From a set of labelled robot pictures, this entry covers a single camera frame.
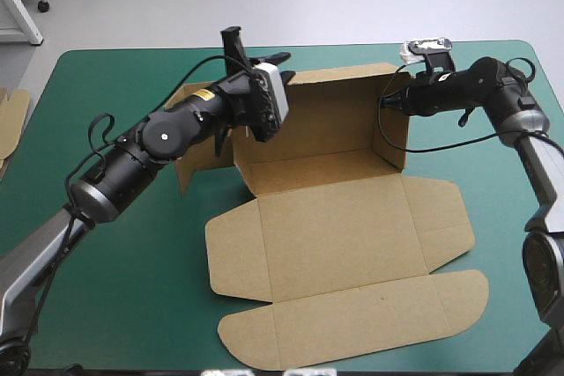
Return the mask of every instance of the box lid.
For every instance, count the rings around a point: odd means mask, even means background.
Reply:
[[[483,313],[477,270],[429,275],[474,245],[458,187],[400,173],[262,195],[206,226],[211,287],[269,301],[224,317],[246,365],[312,365],[452,336]]]
[[[399,173],[304,188],[210,220],[211,288],[262,301],[427,275],[474,246],[458,187]]]

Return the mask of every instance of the open cardboard box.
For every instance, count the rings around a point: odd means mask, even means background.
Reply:
[[[208,141],[177,161],[182,191],[197,169],[235,163],[256,196],[206,226],[212,289],[271,303],[219,323],[246,365],[283,370],[443,338],[483,313],[480,272],[430,275],[474,245],[458,187],[403,176],[405,154],[375,126],[395,70],[299,72],[269,143],[239,128],[221,158]],[[409,78],[398,74],[394,86]],[[201,86],[185,85],[172,101]],[[384,109],[382,123],[406,145],[407,117]]]

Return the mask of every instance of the black cable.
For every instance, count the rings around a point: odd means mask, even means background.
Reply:
[[[107,127],[102,132],[102,140],[103,140],[104,144],[101,147],[94,148],[93,147],[93,141],[92,141],[93,130],[100,121],[102,121],[104,118],[107,118],[107,117],[109,117],[109,124],[107,125]],[[37,328],[37,324],[39,322],[39,317],[41,315],[41,311],[43,310],[43,306],[45,305],[45,302],[47,300],[47,296],[48,296],[49,291],[51,289],[51,285],[53,284],[53,281],[55,280],[56,272],[58,271],[59,267],[61,266],[61,263],[63,262],[64,256],[69,251],[68,246],[69,246],[69,240],[70,240],[71,234],[72,234],[72,227],[74,226],[75,221],[82,214],[82,211],[77,206],[74,195],[72,194],[72,191],[71,191],[71,179],[74,175],[76,175],[80,171],[80,169],[82,169],[84,167],[84,165],[86,164],[86,162],[88,160],[90,160],[94,156],[99,156],[99,157],[103,158],[103,156],[101,155],[100,152],[103,151],[104,149],[108,148],[110,145],[115,144],[114,142],[109,142],[106,139],[107,135],[109,134],[109,131],[111,131],[111,129],[114,127],[114,124],[115,124],[115,118],[111,114],[99,114],[98,116],[96,116],[92,120],[92,122],[90,123],[90,126],[88,127],[88,143],[89,143],[92,151],[89,154],[87,154],[86,156],[84,156],[80,160],[78,165],[75,166],[74,169],[72,169],[70,171],[70,173],[64,179],[64,188],[65,188],[65,191],[66,191],[66,194],[67,194],[67,197],[69,199],[70,206],[71,206],[70,207],[70,219],[69,219],[69,223],[67,224],[67,228],[64,232],[63,238],[61,239],[61,244],[59,244],[59,247],[56,251],[55,259],[53,260],[53,262],[50,265],[50,268],[51,268],[50,273],[48,275],[47,281],[45,282],[45,286],[43,287],[43,291],[41,292],[41,296],[40,296],[40,299],[37,303],[37,306],[35,307],[35,310],[33,311],[33,317],[32,317],[31,324],[30,324],[29,328],[27,329],[26,335],[23,338],[23,344],[24,345],[23,345],[23,348],[22,348],[22,354],[25,354],[26,351],[29,350],[29,343],[31,342],[33,332]],[[104,171],[105,164],[106,164],[105,158],[103,158],[103,163],[104,163],[104,166],[102,167],[102,172]]]
[[[233,59],[230,56],[225,56],[225,55],[213,55],[213,56],[208,56],[205,59],[203,59],[202,61],[198,62],[196,65],[194,65],[192,67],[191,70],[189,70],[184,77],[182,77],[178,83],[174,86],[174,88],[171,90],[171,92],[166,96],[166,98],[164,98],[151,112],[156,112],[157,110],[159,110],[161,107],[163,107],[169,100],[171,97],[174,96],[174,94],[178,91],[178,89],[180,87],[182,87],[182,85],[184,84],[184,82],[190,78],[190,76],[196,72],[196,70],[204,65],[205,63],[211,62],[211,61],[217,61],[218,59],[223,59],[226,62],[230,62],[232,64],[237,65],[238,67],[241,68],[241,70],[246,71],[249,75],[251,73],[251,68],[247,67],[244,63],[241,63],[239,61],[237,61],[236,59]]]
[[[516,58],[516,59],[523,59],[525,60],[532,69],[532,73],[530,76],[528,76],[526,78],[526,80],[530,80],[530,78],[534,78],[535,75],[535,68],[534,68],[534,64],[532,64],[532,62],[528,59],[525,58]],[[378,124],[378,130],[380,131],[380,135],[382,136],[382,138],[384,139],[384,141],[391,147],[393,147],[394,149],[400,150],[400,151],[405,151],[407,153],[431,153],[431,152],[435,152],[435,151],[444,151],[444,150],[449,150],[449,149],[455,149],[456,147],[463,147],[465,145],[470,145],[470,144],[475,144],[475,143],[481,143],[483,141],[489,140],[491,138],[496,138],[498,136],[504,136],[506,134],[521,134],[521,136],[532,136],[533,138],[537,138],[549,145],[551,145],[552,147],[554,147],[556,150],[558,150],[558,152],[564,157],[564,148],[560,147],[560,145],[558,143],[556,143],[555,141],[551,140],[548,135],[544,132],[540,132],[540,131],[529,131],[526,129],[507,129],[504,131],[497,131],[497,132],[493,132],[492,134],[489,134],[487,136],[481,136],[478,138],[473,138],[472,140],[466,140],[466,141],[462,141],[460,143],[454,143],[454,144],[446,144],[446,145],[442,145],[439,147],[432,147],[432,148],[428,148],[428,149],[408,149],[405,147],[402,147],[401,145],[397,145],[394,142],[392,142],[388,136],[384,133],[383,131],[383,127],[382,127],[382,116],[381,116],[381,111],[382,111],[382,103],[383,100],[388,98],[389,96],[394,95],[395,93],[397,93],[402,89],[396,90],[390,94],[387,94],[387,91],[389,90],[391,83],[394,81],[394,79],[396,78],[397,74],[403,70],[404,68],[406,68],[408,65],[402,65],[399,68],[396,69],[396,71],[393,73],[393,75],[390,78],[390,81],[388,81],[388,83],[386,84],[386,86],[384,87],[384,89],[382,90],[382,95],[378,101],[378,106],[376,108],[376,122]]]

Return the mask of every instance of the white table frame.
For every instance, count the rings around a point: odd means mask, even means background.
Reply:
[[[0,42],[28,41],[34,45],[41,44],[43,36],[21,0],[4,0],[4,3],[18,23],[19,29],[0,29]]]

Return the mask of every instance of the yellow label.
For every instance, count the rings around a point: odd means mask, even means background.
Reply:
[[[197,92],[192,93],[193,96],[197,96],[203,101],[210,101],[215,97],[215,94],[205,88],[200,88]]]

